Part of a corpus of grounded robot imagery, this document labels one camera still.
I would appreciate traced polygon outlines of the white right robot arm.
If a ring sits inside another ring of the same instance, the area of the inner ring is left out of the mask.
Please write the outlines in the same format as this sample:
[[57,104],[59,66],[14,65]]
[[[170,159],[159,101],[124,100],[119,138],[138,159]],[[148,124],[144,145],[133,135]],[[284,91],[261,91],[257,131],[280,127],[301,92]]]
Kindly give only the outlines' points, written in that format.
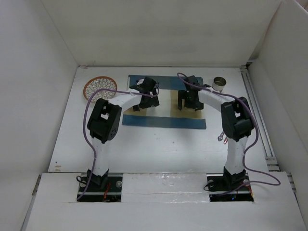
[[256,121],[247,99],[221,93],[209,85],[200,85],[195,76],[188,77],[183,73],[177,75],[186,87],[178,99],[183,96],[187,108],[196,109],[201,104],[207,104],[218,110],[221,113],[223,133],[228,138],[227,161],[223,175],[209,177],[205,187],[210,192],[227,193],[245,186],[248,183],[245,154],[253,146],[246,147],[246,144],[252,130],[256,130],[256,140],[258,139]]

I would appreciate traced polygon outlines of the floral orange rimmed plate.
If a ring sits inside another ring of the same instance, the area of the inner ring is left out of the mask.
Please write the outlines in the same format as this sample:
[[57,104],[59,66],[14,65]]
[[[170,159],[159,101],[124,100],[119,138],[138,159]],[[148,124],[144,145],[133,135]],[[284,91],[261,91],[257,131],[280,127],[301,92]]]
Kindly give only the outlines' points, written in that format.
[[[100,76],[89,80],[83,88],[83,95],[88,100],[91,95],[98,89],[117,90],[117,83],[110,77]],[[95,103],[99,98],[109,100],[115,96],[116,92],[102,90],[98,92],[91,100]]]

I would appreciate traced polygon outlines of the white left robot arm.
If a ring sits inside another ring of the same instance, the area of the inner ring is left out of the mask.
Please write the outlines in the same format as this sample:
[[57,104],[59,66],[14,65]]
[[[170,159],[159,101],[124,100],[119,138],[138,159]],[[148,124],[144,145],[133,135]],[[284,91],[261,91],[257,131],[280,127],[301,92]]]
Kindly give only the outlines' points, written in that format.
[[128,91],[99,89],[91,98],[101,91],[118,92],[119,95],[109,100],[99,98],[83,126],[83,131],[90,133],[91,141],[86,138],[86,142],[94,152],[93,165],[87,171],[87,184],[97,191],[104,190],[108,182],[108,153],[103,145],[116,136],[122,113],[130,108],[138,110],[159,105],[159,84],[149,77],[138,80]]

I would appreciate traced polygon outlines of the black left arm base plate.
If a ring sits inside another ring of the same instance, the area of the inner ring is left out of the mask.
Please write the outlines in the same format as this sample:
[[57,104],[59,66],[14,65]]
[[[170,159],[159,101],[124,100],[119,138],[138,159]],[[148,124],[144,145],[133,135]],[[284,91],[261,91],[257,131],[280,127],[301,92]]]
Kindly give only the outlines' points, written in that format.
[[79,183],[77,192],[78,202],[103,202],[114,203],[121,202],[122,197],[122,174],[111,174],[107,176],[92,175],[90,183],[88,183],[88,172],[86,175],[77,176],[76,180]]

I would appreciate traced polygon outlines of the iridescent rainbow fork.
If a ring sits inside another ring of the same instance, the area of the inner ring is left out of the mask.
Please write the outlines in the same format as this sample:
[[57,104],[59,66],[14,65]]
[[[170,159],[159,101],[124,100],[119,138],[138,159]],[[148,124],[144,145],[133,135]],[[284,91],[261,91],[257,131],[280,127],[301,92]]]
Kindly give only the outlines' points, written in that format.
[[218,136],[218,141],[222,141],[224,137],[224,131]]

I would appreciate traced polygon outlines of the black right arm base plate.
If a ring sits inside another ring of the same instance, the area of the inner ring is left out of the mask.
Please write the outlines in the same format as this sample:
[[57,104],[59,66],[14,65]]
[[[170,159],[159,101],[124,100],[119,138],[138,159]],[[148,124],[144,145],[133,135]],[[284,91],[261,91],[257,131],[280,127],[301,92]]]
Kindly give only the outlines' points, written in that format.
[[229,184],[223,175],[208,175],[204,191],[209,192],[210,202],[254,202],[251,186],[244,185],[247,180]]

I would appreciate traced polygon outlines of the white cup brown base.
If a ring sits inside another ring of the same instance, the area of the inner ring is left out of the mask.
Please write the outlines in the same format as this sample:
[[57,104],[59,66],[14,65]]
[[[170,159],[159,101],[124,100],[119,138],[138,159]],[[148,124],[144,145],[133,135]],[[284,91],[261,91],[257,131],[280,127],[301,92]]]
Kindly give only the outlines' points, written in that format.
[[227,81],[223,77],[215,77],[212,82],[212,89],[222,93],[224,87],[226,86]]

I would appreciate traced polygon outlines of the blue beige checked placemat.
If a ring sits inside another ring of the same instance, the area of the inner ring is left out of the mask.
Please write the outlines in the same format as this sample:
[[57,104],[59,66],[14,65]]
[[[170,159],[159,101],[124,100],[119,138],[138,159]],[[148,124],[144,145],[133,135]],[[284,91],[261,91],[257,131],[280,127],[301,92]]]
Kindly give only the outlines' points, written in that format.
[[154,128],[206,129],[204,110],[178,109],[178,91],[185,90],[184,83],[176,76],[149,76],[158,83],[159,105],[123,113],[122,125]]

